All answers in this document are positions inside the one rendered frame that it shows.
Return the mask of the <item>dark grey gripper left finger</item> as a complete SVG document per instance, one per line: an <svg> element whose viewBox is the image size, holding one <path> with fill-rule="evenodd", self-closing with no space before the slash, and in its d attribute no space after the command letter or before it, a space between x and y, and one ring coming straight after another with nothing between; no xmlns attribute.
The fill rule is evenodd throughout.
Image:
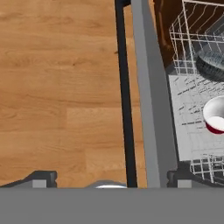
<svg viewBox="0 0 224 224"><path fill-rule="evenodd" d="M58 173L56 171L33 171L23 179L19 179L0 188L30 187L30 188L56 188Z"/></svg>

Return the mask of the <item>dishwasher with dark brown interior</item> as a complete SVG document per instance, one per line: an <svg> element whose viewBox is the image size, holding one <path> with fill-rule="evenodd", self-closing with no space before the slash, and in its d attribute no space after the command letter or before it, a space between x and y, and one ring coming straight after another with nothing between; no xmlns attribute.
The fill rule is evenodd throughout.
<svg viewBox="0 0 224 224"><path fill-rule="evenodd" d="M211 46L224 47L224 0L153 0L157 39L164 67L191 60Z"/></svg>

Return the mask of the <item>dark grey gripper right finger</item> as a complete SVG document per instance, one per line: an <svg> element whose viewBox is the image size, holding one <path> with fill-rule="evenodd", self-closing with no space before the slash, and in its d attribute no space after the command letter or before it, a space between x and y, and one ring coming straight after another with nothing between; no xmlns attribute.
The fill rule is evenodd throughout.
<svg viewBox="0 0 224 224"><path fill-rule="evenodd" d="M209 180L203 180L199 176L196 176L189 171L168 171L167 172L167 187L179 188L179 183L182 181L188 181L191 184L191 188L198 187L217 187L224 188L224 184L221 183L212 183Z"/></svg>

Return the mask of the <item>grey rounded object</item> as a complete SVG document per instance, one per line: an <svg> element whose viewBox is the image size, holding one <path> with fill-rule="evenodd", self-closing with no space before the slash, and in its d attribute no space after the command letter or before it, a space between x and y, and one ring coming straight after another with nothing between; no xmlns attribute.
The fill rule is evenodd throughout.
<svg viewBox="0 0 224 224"><path fill-rule="evenodd" d="M87 186L87 188L126 188L126 185L121 182L115 182L112 180L99 180Z"/></svg>

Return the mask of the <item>dark grey bowl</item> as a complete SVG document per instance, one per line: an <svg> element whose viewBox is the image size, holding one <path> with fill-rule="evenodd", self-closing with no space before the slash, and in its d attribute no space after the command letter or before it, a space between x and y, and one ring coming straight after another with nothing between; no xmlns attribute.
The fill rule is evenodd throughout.
<svg viewBox="0 0 224 224"><path fill-rule="evenodd" d="M195 66L203 78L215 82L224 82L224 52L199 52Z"/></svg>

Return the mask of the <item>red cup with white inside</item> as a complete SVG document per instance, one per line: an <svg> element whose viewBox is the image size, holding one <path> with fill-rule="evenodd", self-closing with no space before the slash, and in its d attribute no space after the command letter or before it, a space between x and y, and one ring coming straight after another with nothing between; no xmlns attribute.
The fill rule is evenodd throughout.
<svg viewBox="0 0 224 224"><path fill-rule="evenodd" d="M209 100L203 108L206 128L214 134L224 134L224 95Z"/></svg>

